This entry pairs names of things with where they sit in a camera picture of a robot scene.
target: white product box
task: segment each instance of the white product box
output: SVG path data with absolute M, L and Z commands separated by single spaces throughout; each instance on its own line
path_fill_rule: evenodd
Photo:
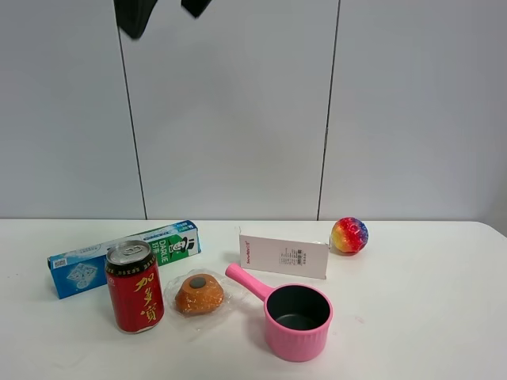
M 281 240 L 245 232 L 239 235 L 239 247 L 241 266 L 245 269 L 326 278 L 330 251 L 326 243 Z

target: white wall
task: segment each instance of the white wall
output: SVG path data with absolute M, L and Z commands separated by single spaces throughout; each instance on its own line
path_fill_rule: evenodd
M 144 218 L 111 1 L 0 5 L 0 217 Z
M 337 0 L 158 2 L 122 35 L 150 219 L 315 219 Z
M 505 15 L 505 0 L 342 0 L 321 219 L 502 229 Z

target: darlie toothpaste box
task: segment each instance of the darlie toothpaste box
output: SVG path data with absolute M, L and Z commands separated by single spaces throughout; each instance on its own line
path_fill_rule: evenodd
M 123 241 L 148 243 L 159 266 L 200 253 L 197 227 L 189 220 L 48 258 L 59 298 L 106 284 L 105 254 Z

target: colorful ball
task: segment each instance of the colorful ball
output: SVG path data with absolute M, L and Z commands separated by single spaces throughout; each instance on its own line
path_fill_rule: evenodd
M 334 224 L 331 241 L 343 253 L 358 253 L 368 243 L 368 229 L 359 219 L 343 218 Z

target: red can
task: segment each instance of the red can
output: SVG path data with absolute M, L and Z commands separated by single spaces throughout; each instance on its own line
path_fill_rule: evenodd
M 164 315 L 157 258 L 144 241 L 126 241 L 107 255 L 108 279 L 116 323 L 128 333 L 154 327 Z

